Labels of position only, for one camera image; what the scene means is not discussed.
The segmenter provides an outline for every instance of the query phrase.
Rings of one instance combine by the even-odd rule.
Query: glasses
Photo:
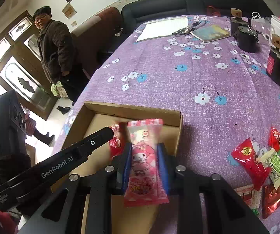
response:
[[[39,18],[35,19],[35,24],[39,23],[40,20],[44,20],[46,16],[47,15],[44,14],[44,15],[40,16]]]

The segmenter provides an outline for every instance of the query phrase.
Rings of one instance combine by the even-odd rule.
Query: hand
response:
[[[68,75],[69,74],[69,71],[63,71],[62,72],[62,76],[66,76],[66,75]]]

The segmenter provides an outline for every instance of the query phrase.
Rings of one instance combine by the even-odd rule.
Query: open box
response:
[[[168,154],[176,155],[183,123],[183,116],[179,111],[99,102],[86,102],[82,106],[65,139],[63,148],[105,126],[153,118],[163,119],[164,125],[159,141],[165,144]],[[110,148],[106,143],[94,150],[88,160],[71,173],[79,174],[81,177],[91,175],[109,163]],[[89,195],[86,198],[81,233],[85,233],[88,202]],[[111,205],[113,234],[149,233],[158,212],[158,205],[124,207],[123,196],[112,195]]]

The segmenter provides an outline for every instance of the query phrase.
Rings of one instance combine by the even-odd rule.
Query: table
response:
[[[188,19],[230,30],[226,17]],[[53,153],[61,150],[85,101],[173,109],[184,116],[180,164],[201,175],[219,173],[233,188],[251,184],[230,152],[251,137],[259,143],[259,153],[267,147],[270,127],[280,131],[280,87],[265,73],[269,56],[265,39],[259,35],[260,50],[255,54],[240,50],[233,37],[202,43],[183,35],[137,43],[144,28],[145,24],[139,26],[94,73],[70,111]],[[170,200],[161,206],[151,233],[175,233],[178,203],[176,198]],[[280,207],[261,221],[271,234],[280,233]]]

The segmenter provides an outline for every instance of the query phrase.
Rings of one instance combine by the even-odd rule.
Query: notebook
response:
[[[188,26],[188,18],[167,18],[147,23],[137,42],[171,36],[173,32]]]
[[[191,34],[205,43],[231,36],[229,31],[225,31],[217,25],[201,27],[192,31]]]

